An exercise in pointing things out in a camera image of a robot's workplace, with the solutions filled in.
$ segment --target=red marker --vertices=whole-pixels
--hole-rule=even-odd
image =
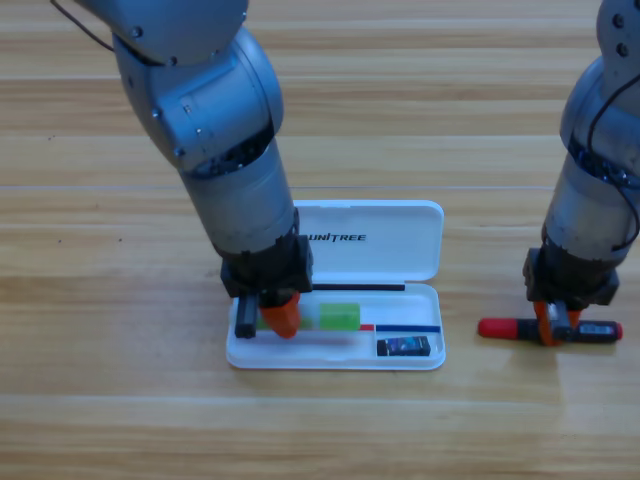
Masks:
[[[538,321],[522,318],[483,318],[478,334],[485,338],[540,341]],[[572,343],[615,343],[622,340],[622,325],[618,322],[581,321],[566,340]]]

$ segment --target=wooden table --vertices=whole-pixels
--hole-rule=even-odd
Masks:
[[[445,209],[447,362],[230,368],[220,262],[113,57],[45,0],[0,0],[0,478],[640,478],[637,250],[589,313],[626,322],[619,346],[475,333],[531,313],[522,264],[599,0],[252,3],[295,197]]]

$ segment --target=open case lid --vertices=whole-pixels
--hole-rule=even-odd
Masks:
[[[236,338],[236,299],[229,312],[229,363],[250,369],[332,370],[433,370],[442,365],[446,344],[438,294],[424,283],[405,283],[428,280],[438,271],[442,208],[422,200],[295,204],[300,232],[311,240],[314,285],[383,284],[382,288],[323,288],[303,294],[301,313],[322,304],[357,304],[361,328],[300,330],[289,340],[270,330],[261,330],[252,339]],[[381,356],[378,352],[380,342],[416,336],[426,336],[429,354]]]
[[[444,212],[427,200],[296,201],[309,235],[314,283],[404,283],[433,278]]]

